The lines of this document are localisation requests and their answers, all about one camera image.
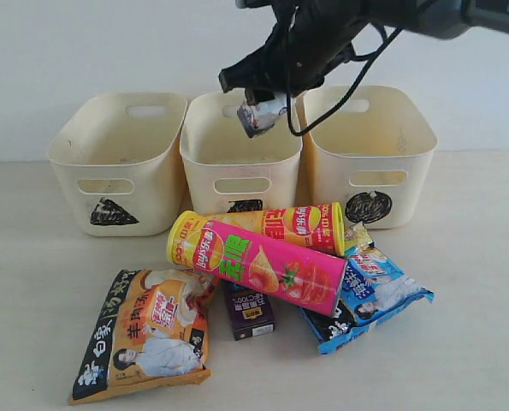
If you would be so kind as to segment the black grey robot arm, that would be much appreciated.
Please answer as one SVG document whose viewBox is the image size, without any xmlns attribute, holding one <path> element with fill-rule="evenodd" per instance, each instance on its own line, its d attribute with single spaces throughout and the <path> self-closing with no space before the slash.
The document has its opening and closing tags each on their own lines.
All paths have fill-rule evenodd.
<svg viewBox="0 0 509 411">
<path fill-rule="evenodd" d="M 270 1 L 276 23 L 266 42 L 221 70 L 224 92 L 247 91 L 254 102 L 270 93 L 297 96 L 322 85 L 339 54 L 369 24 L 435 39 L 455 39 L 470 27 L 509 34 L 509 1 Z"/>
</svg>

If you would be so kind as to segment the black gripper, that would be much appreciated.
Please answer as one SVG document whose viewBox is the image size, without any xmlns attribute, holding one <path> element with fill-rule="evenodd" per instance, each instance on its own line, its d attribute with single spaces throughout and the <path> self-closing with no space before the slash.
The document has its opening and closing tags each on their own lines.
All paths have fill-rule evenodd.
<svg viewBox="0 0 509 411">
<path fill-rule="evenodd" d="M 342 63 L 354 58 L 353 39 L 365 28 L 360 12 L 278 12 L 260 51 L 222 68 L 223 92 L 245 89 L 248 105 L 278 93 L 297 96 L 317 88 Z"/>
</svg>

